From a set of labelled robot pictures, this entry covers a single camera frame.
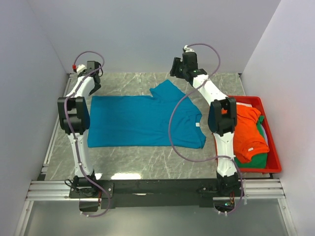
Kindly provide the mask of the teal t shirt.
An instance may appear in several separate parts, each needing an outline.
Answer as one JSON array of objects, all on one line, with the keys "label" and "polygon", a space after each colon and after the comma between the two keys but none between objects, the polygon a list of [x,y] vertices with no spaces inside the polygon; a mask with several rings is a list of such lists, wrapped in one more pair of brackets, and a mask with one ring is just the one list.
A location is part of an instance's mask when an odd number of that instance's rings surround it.
[{"label": "teal t shirt", "polygon": [[203,148],[206,136],[197,125],[200,110],[165,80],[151,95],[94,96],[88,146],[179,146]]}]

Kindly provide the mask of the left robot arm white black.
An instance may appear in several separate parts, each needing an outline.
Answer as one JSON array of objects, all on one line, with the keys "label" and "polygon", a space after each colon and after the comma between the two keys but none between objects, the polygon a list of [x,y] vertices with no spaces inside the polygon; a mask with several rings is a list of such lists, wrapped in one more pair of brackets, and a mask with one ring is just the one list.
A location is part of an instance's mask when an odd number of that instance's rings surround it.
[{"label": "left robot arm white black", "polygon": [[57,100],[60,127],[70,141],[75,163],[73,180],[65,181],[66,184],[70,183],[70,198],[92,198],[99,194],[88,153],[90,116],[86,99],[100,88],[100,66],[97,61],[74,65],[77,82],[66,96]]}]

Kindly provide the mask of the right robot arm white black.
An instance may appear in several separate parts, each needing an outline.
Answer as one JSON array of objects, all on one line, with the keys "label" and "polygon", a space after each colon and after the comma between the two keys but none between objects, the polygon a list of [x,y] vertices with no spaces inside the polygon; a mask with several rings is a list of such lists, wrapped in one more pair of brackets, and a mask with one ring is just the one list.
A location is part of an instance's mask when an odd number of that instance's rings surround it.
[{"label": "right robot arm white black", "polygon": [[185,79],[210,106],[208,127],[215,138],[218,164],[216,191],[221,196],[227,196],[240,188],[233,148],[237,124],[236,100],[220,91],[211,81],[210,75],[198,68],[197,54],[192,49],[186,48],[181,58],[174,58],[170,76]]}]

